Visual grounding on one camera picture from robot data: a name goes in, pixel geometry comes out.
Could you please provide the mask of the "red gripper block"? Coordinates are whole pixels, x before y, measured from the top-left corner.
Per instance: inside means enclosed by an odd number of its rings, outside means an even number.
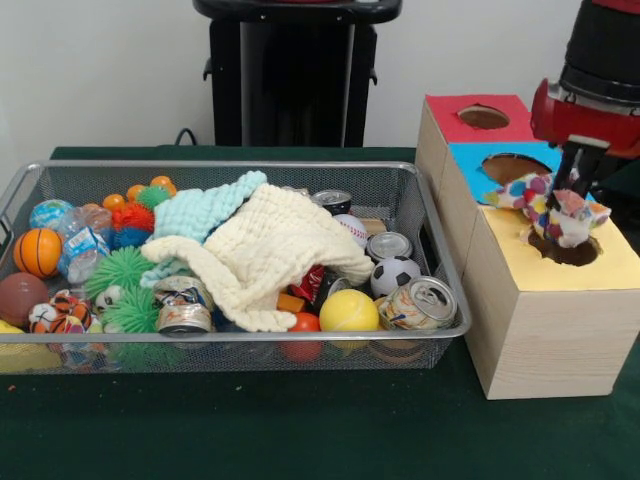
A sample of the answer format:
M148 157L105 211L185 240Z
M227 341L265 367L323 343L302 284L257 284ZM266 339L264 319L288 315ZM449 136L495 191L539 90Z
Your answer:
M637 106L593 100L547 79L534 94L531 129L536 139L563 146L548 196L549 210L559 208L554 192L566 188L575 160L574 192L586 198L605 153L630 160L639 157Z

